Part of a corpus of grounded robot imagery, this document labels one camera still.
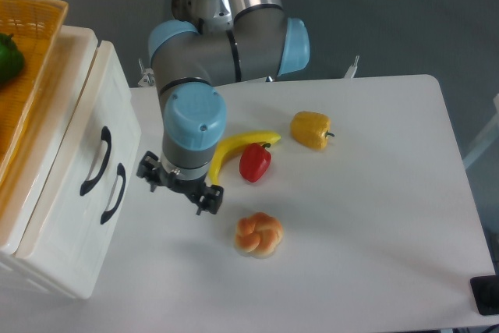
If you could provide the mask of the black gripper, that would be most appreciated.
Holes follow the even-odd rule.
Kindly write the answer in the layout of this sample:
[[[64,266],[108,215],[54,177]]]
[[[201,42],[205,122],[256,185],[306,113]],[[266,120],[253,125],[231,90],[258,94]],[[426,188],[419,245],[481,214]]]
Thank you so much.
[[[184,195],[191,203],[196,204],[196,215],[203,212],[217,214],[223,201],[222,186],[207,185],[205,175],[185,179],[180,172],[167,171],[159,162],[159,157],[151,151],[147,151],[140,159],[136,176],[149,184],[152,193],[158,186],[163,186],[174,193]]]

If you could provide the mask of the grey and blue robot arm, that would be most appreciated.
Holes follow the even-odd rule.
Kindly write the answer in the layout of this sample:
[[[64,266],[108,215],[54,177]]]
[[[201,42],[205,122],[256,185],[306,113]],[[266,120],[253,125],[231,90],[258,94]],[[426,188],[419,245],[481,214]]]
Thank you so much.
[[[201,0],[200,7],[188,1],[174,2],[172,19],[148,39],[164,132],[161,154],[145,154],[137,174],[216,214],[223,189],[205,179],[226,125],[217,86],[302,70],[310,40],[281,0]]]

